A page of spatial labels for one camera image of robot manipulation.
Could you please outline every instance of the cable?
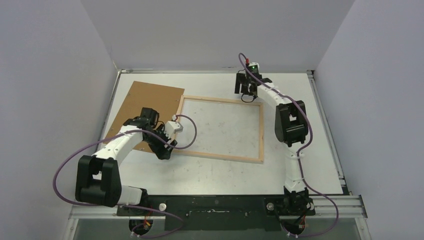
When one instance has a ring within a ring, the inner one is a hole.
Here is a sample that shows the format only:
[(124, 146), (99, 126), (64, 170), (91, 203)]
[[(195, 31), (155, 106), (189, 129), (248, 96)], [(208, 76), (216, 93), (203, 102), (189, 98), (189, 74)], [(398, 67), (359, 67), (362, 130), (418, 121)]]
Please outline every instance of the cable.
[(240, 99), (241, 99), (241, 101), (242, 101), (243, 103), (250, 104), (251, 102), (253, 102), (253, 101), (256, 99), (256, 97), (255, 97), (255, 96), (253, 96), (252, 101), (245, 101), (245, 100), (243, 100), (243, 96), (244, 96), (244, 95), (245, 95), (245, 94), (243, 93), (243, 94), (241, 95), (241, 97), (240, 97)]
[[(161, 211), (161, 210), (157, 210), (157, 209), (153, 209), (153, 208), (149, 208), (149, 207), (144, 207), (144, 206), (137, 206), (137, 205), (124, 205), (124, 206), (127, 207), (127, 208), (141, 209), (141, 210), (151, 211), (151, 212), (155, 212), (155, 213), (165, 214), (165, 215), (168, 215), (170, 217), (176, 218), (177, 220), (179, 220), (182, 223), (181, 226), (179, 226), (179, 227), (177, 227), (175, 229), (172, 229), (171, 231), (166, 231), (166, 232), (163, 232), (163, 233), (160, 233), (160, 234), (157, 234), (157, 235), (153, 235), (153, 236), (144, 236), (144, 235), (141, 235), (140, 238), (142, 238), (142, 239), (155, 239), (155, 238), (160, 238), (160, 237), (169, 235), (171, 233), (174, 233), (174, 232), (180, 230), (183, 227), (183, 224), (184, 224), (184, 220), (181, 217), (179, 217), (177, 215), (174, 215), (174, 214), (172, 214), (170, 212)], [(140, 224), (136, 225), (135, 227), (133, 227), (132, 230), (131, 230), (131, 235), (133, 235), (134, 234), (134, 231), (137, 228), (141, 227), (143, 224), (144, 223), (140, 223)]]
[(98, 144), (101, 144), (101, 143), (104, 143), (104, 142), (108, 142), (108, 141), (110, 141), (110, 140), (113, 140), (113, 139), (117, 139), (117, 138), (119, 138), (119, 137), (121, 137), (121, 136), (124, 136), (125, 134), (132, 134), (132, 133), (145, 133), (145, 134), (148, 134), (148, 135), (151, 135), (152, 137), (154, 137), (154, 138), (157, 138), (158, 140), (160, 140), (163, 144), (165, 144), (165, 145), (167, 145), (167, 146), (169, 146), (169, 147), (171, 147), (171, 148), (173, 148), (173, 149), (179, 149), (179, 150), (181, 150), (181, 149), (186, 149), (186, 148), (188, 148), (188, 147), (190, 147), (191, 145), (193, 145), (193, 143), (195, 142), (195, 140), (196, 140), (196, 137), (197, 137), (197, 135), (198, 135), (198, 128), (197, 128), (197, 126), (196, 126), (196, 124), (195, 124), (195, 121), (193, 121), (193, 119), (191, 119), (189, 116), (186, 116), (186, 115), (183, 115), (183, 114), (179, 114), (179, 115), (176, 115), (176, 117), (183, 117), (183, 118), (186, 118), (186, 119), (188, 119), (188, 120), (190, 120), (190, 122), (193, 124), (193, 126), (194, 126), (194, 137), (193, 137), (193, 140), (187, 145), (187, 146), (180, 146), (180, 147), (178, 147), (178, 146), (172, 146), (171, 144), (169, 144), (169, 143), (167, 143), (166, 141), (164, 141), (162, 138), (160, 138), (158, 135), (156, 135), (156, 134), (154, 134), (153, 132), (150, 132), (150, 131), (146, 131), (146, 130), (143, 130), (143, 129), (136, 129), (136, 130), (130, 130), (130, 131), (126, 131), (126, 132), (122, 132), (122, 133), (120, 133), (120, 134), (117, 134), (117, 135), (115, 135), (115, 136), (112, 136), (112, 137), (107, 137), (107, 138), (104, 138), (104, 139), (102, 139), (102, 140), (98, 140), (98, 141), (96, 141), (96, 142), (93, 142), (93, 143), (90, 143), (90, 144), (88, 144), (88, 145), (86, 145), (86, 146), (83, 146), (82, 148), (80, 148), (80, 149), (78, 149), (76, 152), (74, 152), (74, 153), (72, 153), (69, 157), (67, 157), (66, 159), (65, 159), (65, 161), (63, 161), (62, 162), (62, 164), (59, 166), (59, 168), (57, 169), (57, 171), (56, 171), (56, 173), (54, 174), (54, 177), (53, 177), (53, 191), (54, 191), (54, 193), (60, 198), (60, 199), (62, 199), (63, 201), (65, 201), (65, 202), (67, 202), (67, 203), (69, 203), (69, 204), (73, 204), (73, 205), (78, 205), (78, 206), (97, 206), (97, 205), (95, 205), (95, 204), (90, 204), (90, 203), (84, 203), (84, 202), (78, 202), (78, 201), (72, 201), (72, 200), (70, 200), (70, 199), (67, 199), (66, 197), (64, 197), (60, 192), (59, 192), (59, 190), (58, 190), (58, 186), (57, 186), (57, 179), (58, 179), (58, 175), (59, 175), (59, 173), (61, 172), (61, 170), (64, 168), (64, 166), (73, 158), (73, 157), (75, 157), (77, 154), (79, 154), (79, 153), (81, 153), (82, 151), (84, 151), (84, 150), (86, 150), (86, 149), (89, 149), (89, 148), (91, 148), (91, 147), (93, 147), (93, 146), (96, 146), (96, 145), (98, 145)]
[[(305, 112), (302, 110), (302, 108), (299, 106), (299, 104), (293, 98), (291, 98), (290, 96), (281, 94), (278, 90), (276, 90), (276, 89), (268, 86), (267, 84), (265, 84), (264, 82), (262, 82), (259, 78), (257, 78), (255, 75), (253, 75), (252, 72), (250, 72), (249, 69), (246, 67), (246, 65), (243, 63), (243, 60), (242, 60), (241, 57), (243, 57), (244, 60), (246, 60), (247, 58), (241, 52), (238, 54), (238, 60), (240, 61), (241, 65), (243, 66), (243, 68), (246, 71), (246, 73), (248, 73), (253, 79), (255, 79), (261, 85), (264, 85), (266, 88), (271, 89), (272, 91), (274, 91), (275, 93), (277, 93), (281, 98), (289, 99), (294, 104), (294, 106), (296, 106), (296, 108), (299, 110), (299, 112), (302, 114), (303, 118), (306, 121), (307, 127), (308, 127), (309, 132), (310, 132), (310, 138), (309, 138), (309, 141), (305, 145), (303, 145), (302, 147), (300, 147), (297, 150), (297, 152), (296, 152), (296, 154), (297, 154), (297, 162), (299, 163), (300, 175), (302, 177), (303, 183), (305, 184), (305, 186), (307, 188), (309, 188), (312, 192), (314, 192), (314, 193), (316, 193), (316, 194), (318, 194), (320, 196), (323, 196), (324, 198), (326, 198), (327, 200), (329, 200), (334, 205), (334, 207), (335, 207), (335, 220), (334, 220), (333, 224), (329, 228), (327, 228), (326, 230), (324, 230), (322, 232), (313, 233), (313, 234), (307, 234), (307, 235), (301, 235), (301, 236), (298, 236), (298, 237), (307, 238), (307, 237), (316, 237), (316, 236), (323, 235), (323, 234), (327, 233), (328, 231), (332, 230), (336, 226), (337, 222), (339, 221), (339, 208), (337, 207), (337, 204), (331, 198), (329, 198), (327, 195), (325, 195), (325, 194), (323, 194), (323, 193), (321, 193), (321, 192), (313, 189), (311, 186), (309, 186), (309, 184), (305, 180), (304, 170), (302, 168), (302, 162), (301, 162), (301, 159), (300, 159), (300, 153), (301, 153), (301, 151), (303, 149), (305, 149), (306, 147), (308, 147), (312, 143), (312, 139), (313, 139), (313, 136), (314, 135), (312, 133), (311, 123), (309, 122), (309, 120), (308, 120)], [(289, 232), (289, 235), (290, 236), (293, 236), (293, 237), (296, 237), (297, 236), (295, 234), (291, 234), (290, 232)]]

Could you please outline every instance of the wooden frame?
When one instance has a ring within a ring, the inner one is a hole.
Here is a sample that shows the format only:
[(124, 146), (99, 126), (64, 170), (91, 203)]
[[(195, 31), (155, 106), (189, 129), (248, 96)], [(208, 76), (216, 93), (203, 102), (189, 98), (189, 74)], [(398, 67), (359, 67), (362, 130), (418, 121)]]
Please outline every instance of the wooden frame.
[(179, 106), (178, 106), (177, 112), (176, 112), (177, 115), (181, 114), (181, 112), (183, 111), (185, 100), (199, 101), (199, 102), (213, 102), (213, 103), (224, 103), (224, 104), (258, 106), (259, 107), (259, 153), (258, 153), (258, 158), (245, 157), (245, 156), (233, 156), (233, 155), (225, 155), (225, 154), (216, 154), (216, 153), (207, 153), (207, 152), (198, 152), (198, 151), (190, 151), (190, 150), (178, 150), (178, 149), (174, 149), (172, 151), (172, 153), (186, 155), (186, 156), (193, 156), (193, 157), (229, 160), (229, 161), (236, 161), (236, 162), (247, 162), (247, 163), (257, 163), (257, 164), (262, 164), (264, 162), (264, 106), (263, 106), (262, 102), (247, 103), (247, 102), (243, 102), (241, 100), (235, 100), (235, 99), (182, 95), (181, 99), (179, 101)]

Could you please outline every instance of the robotic arm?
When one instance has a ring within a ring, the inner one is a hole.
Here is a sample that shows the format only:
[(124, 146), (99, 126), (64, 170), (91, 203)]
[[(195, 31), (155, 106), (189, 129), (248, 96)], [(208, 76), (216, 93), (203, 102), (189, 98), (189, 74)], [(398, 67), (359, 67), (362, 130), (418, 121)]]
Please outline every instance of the robotic arm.
[[(157, 128), (159, 113), (151, 108), (143, 107), (140, 116), (124, 122), (118, 135), (106, 146), (91, 156), (84, 155), (79, 159), (76, 175), (75, 198), (79, 202), (114, 207), (121, 204), (148, 205), (147, 190), (121, 185), (119, 165), (131, 150), (140, 142), (147, 142), (158, 159), (170, 159), (173, 150), (165, 146), (160, 140), (139, 130), (158, 135), (171, 146), (177, 141), (171, 140), (175, 133), (183, 131), (183, 126), (173, 121), (160, 124)], [(94, 179), (93, 175), (101, 172), (101, 179)]]
[[(246, 68), (268, 87), (257, 82), (249, 73), (239, 72), (236, 75), (235, 94), (253, 96), (253, 100), (260, 98), (268, 105), (275, 108), (274, 132), (277, 139), (284, 143), (286, 155), (284, 157), (286, 177), (284, 181), (284, 205), (288, 213), (297, 214), (306, 211), (310, 207), (308, 189), (302, 180), (301, 170), (298, 163), (296, 150), (301, 144), (305, 143), (308, 135), (308, 125), (305, 118), (288, 99), (280, 97), (280, 91), (269, 78), (262, 78), (259, 73), (259, 64), (257, 62), (249, 63), (246, 60)], [(296, 101), (302, 111), (306, 113), (305, 103), (301, 100)]]

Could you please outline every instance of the brown board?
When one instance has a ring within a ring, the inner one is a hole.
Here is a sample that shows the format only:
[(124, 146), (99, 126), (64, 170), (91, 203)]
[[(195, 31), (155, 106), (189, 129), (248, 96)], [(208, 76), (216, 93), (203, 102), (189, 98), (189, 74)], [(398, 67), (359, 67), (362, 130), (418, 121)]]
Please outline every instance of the brown board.
[[(183, 94), (183, 88), (134, 81), (106, 137), (115, 136), (127, 119), (140, 115), (142, 108), (156, 110), (159, 113), (159, 121), (170, 121), (172, 116), (177, 114)], [(146, 142), (136, 145), (134, 149), (152, 152)]]

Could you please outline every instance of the black cable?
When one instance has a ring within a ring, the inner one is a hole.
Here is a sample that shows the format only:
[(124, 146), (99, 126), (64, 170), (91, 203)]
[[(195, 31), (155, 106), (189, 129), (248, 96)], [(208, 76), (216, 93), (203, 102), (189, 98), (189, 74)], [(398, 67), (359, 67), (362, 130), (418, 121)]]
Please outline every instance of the black cable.
[(243, 102), (243, 103), (247, 103), (247, 104), (249, 104), (249, 103), (251, 103), (251, 102), (253, 102), (255, 99), (256, 99), (256, 96), (253, 96), (253, 99), (252, 99), (252, 101), (245, 101), (245, 100), (243, 100), (243, 96), (244, 96), (245, 94), (243, 93), (242, 95), (241, 95), (241, 101)]

